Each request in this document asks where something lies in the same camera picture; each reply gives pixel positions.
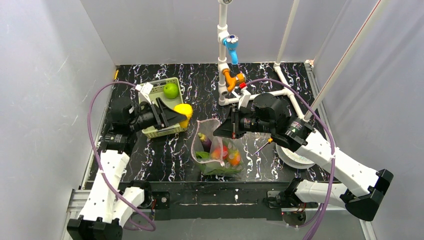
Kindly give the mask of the red pepper toy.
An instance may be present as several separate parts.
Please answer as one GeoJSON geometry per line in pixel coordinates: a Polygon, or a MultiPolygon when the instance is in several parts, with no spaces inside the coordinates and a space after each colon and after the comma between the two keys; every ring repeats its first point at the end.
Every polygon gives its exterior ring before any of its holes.
{"type": "Polygon", "coordinates": [[[229,154],[228,147],[223,145],[222,147],[216,147],[210,154],[209,157],[214,160],[226,160],[229,154]]]}

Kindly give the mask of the yellow pear toy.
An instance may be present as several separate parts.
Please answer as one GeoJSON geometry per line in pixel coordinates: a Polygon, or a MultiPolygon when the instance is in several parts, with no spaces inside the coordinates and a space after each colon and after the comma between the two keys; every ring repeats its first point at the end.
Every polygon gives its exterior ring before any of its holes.
{"type": "Polygon", "coordinates": [[[180,104],[177,104],[173,108],[173,110],[186,117],[185,120],[179,122],[179,125],[180,125],[181,128],[187,129],[188,126],[189,126],[189,123],[190,123],[190,119],[193,116],[192,106],[188,103],[180,103],[180,104]]]}

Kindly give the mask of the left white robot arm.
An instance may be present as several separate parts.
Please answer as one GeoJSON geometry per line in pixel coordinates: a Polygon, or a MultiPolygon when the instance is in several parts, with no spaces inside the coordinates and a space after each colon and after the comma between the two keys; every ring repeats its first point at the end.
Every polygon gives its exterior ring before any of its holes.
{"type": "Polygon", "coordinates": [[[119,184],[137,142],[137,133],[150,127],[162,130],[187,120],[159,97],[134,104],[120,97],[110,105],[108,123],[99,147],[94,149],[100,166],[88,198],[78,217],[70,219],[67,232],[73,240],[120,240],[135,209],[150,205],[151,185],[133,181],[124,190],[119,184]]]}

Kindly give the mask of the purple eggplant toy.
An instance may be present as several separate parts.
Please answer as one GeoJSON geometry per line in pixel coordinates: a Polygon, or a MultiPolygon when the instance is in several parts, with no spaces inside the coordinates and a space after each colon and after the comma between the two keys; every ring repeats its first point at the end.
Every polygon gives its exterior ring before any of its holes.
{"type": "Polygon", "coordinates": [[[210,152],[211,147],[212,147],[212,141],[203,133],[198,132],[197,133],[198,139],[201,142],[201,145],[203,147],[203,150],[207,153],[210,152]]]}

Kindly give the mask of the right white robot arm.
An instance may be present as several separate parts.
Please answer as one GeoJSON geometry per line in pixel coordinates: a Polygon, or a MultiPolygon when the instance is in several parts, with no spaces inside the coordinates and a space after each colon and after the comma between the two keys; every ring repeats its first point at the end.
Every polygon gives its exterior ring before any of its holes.
{"type": "Polygon", "coordinates": [[[367,167],[339,148],[331,148],[321,133],[304,120],[292,116],[288,102],[270,93],[254,98],[253,108],[231,107],[225,121],[213,135],[239,139],[247,132],[270,134],[272,141],[325,169],[334,172],[339,183],[329,184],[295,178],[284,191],[293,204],[324,203],[330,191],[329,204],[345,208],[353,216],[371,222],[394,178],[387,169],[367,167]]]}

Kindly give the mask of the clear zip top bag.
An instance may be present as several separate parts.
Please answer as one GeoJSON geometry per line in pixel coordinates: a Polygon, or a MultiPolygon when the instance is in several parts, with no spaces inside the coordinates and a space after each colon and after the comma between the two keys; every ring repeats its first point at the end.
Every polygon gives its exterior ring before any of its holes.
{"type": "Polygon", "coordinates": [[[232,139],[213,135],[219,126],[216,118],[196,122],[191,157],[204,176],[234,177],[244,170],[242,154],[232,139]]]}

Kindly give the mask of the orange toy fruit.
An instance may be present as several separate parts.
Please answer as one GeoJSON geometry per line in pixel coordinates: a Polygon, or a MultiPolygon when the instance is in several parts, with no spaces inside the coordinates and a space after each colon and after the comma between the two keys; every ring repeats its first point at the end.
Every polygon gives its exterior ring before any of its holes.
{"type": "Polygon", "coordinates": [[[241,163],[240,153],[238,151],[231,152],[228,154],[226,160],[231,166],[239,166],[241,163]]]}

